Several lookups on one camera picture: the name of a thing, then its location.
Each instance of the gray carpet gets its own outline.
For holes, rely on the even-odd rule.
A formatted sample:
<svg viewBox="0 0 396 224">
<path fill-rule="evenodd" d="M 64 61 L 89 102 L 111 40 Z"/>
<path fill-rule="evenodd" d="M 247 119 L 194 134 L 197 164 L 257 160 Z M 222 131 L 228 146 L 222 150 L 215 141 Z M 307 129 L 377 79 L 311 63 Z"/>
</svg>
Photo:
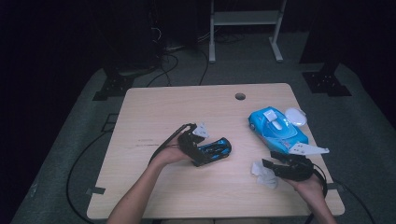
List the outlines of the gray carpet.
<svg viewBox="0 0 396 224">
<path fill-rule="evenodd" d="M 395 130 L 365 92 L 358 77 L 343 65 L 337 68 L 335 75 L 352 96 L 329 97 L 325 93 L 311 93 L 302 72 L 317 71 L 322 64 L 298 64 L 306 33 L 280 34 L 278 45 L 284 57 L 283 63 L 276 62 L 268 36 L 246 35 L 244 40 L 232 45 L 217 44 L 217 61 L 208 66 L 202 85 L 289 83 L 308 117 L 308 125 L 317 144 L 331 150 L 323 158 L 332 177 L 349 186 L 361 198 L 376 223 L 394 223 L 396 151 L 392 143 L 396 139 Z M 207 43 L 200 45 L 199 49 L 207 55 Z M 206 67 L 205 55 L 192 49 L 172 55 L 178 58 L 178 65 L 168 73 L 171 85 L 198 85 Z M 175 62 L 175 58 L 164 56 L 163 68 L 169 69 Z M 158 69 L 137 78 L 134 87 L 146 87 L 161 72 Z M 122 97 L 92 100 L 105 80 L 102 69 L 92 75 L 12 223 L 86 223 L 70 207 L 66 183 L 73 164 L 77 162 L 70 175 L 68 192 L 77 212 L 85 217 L 90 189 L 94 187 L 111 137 L 111 133 L 103 133 L 102 130 L 107 116 L 119 113 L 123 100 Z M 167 78 L 162 76 L 150 86 L 167 85 Z M 111 121 L 115 119 L 110 117 L 106 130 L 111 129 L 114 125 Z M 103 136 L 90 145 L 101 134 Z M 340 195 L 346 212 L 337 217 L 339 223 L 371 223 L 351 193 L 340 188 Z M 304 223 L 305 219 L 272 218 L 272 223 Z M 105 220 L 92 222 L 104 223 Z"/>
</svg>

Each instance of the small hole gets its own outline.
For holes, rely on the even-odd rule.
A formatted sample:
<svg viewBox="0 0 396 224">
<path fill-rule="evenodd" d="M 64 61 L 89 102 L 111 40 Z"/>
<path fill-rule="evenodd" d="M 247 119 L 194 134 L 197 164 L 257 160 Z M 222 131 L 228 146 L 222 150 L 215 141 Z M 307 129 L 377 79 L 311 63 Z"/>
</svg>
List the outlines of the small hole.
<svg viewBox="0 0 396 224">
<path fill-rule="evenodd" d="M 244 93 L 238 92 L 238 93 L 235 95 L 235 98 L 236 98 L 237 100 L 245 100 L 247 97 L 246 97 L 246 95 L 245 95 Z"/>
</svg>

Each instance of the human arm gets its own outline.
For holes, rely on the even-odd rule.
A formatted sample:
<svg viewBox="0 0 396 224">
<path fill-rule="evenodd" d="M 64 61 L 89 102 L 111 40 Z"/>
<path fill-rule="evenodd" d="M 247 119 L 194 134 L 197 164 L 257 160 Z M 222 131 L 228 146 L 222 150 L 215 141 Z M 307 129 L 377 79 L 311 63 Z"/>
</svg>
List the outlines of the human arm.
<svg viewBox="0 0 396 224">
<path fill-rule="evenodd" d="M 140 223 L 140 219 L 148 204 L 149 196 L 163 167 L 176 161 L 188 160 L 189 158 L 177 147 L 167 147 L 162 150 L 120 199 L 108 217 L 107 223 Z"/>
<path fill-rule="evenodd" d="M 328 205 L 326 204 L 322 192 L 321 182 L 316 175 L 311 175 L 311 177 L 304 181 L 293 181 L 289 179 L 284 180 L 291 184 L 295 190 L 297 190 L 300 196 L 308 204 L 309 209 L 320 224 L 337 223 Z"/>
</svg>

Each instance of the toy car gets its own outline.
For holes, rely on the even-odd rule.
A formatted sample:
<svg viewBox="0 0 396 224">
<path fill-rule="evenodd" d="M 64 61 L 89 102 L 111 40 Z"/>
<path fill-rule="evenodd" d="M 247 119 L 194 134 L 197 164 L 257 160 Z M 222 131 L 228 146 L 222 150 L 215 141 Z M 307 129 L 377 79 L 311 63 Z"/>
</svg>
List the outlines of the toy car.
<svg viewBox="0 0 396 224">
<path fill-rule="evenodd" d="M 248 117 L 254 131 L 272 151 L 289 154 L 296 143 L 308 144 L 308 137 L 277 109 L 269 106 Z"/>
</svg>

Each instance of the blue car model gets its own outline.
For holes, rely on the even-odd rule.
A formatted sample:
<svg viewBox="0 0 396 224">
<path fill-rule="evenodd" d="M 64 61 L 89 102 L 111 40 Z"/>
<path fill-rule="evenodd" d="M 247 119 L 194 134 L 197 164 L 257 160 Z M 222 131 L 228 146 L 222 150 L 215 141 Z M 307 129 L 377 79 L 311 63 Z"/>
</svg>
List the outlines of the blue car model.
<svg viewBox="0 0 396 224">
<path fill-rule="evenodd" d="M 296 143 L 308 144 L 308 137 L 271 106 L 251 113 L 248 122 L 250 129 L 270 150 L 289 154 L 289 149 Z"/>
</svg>

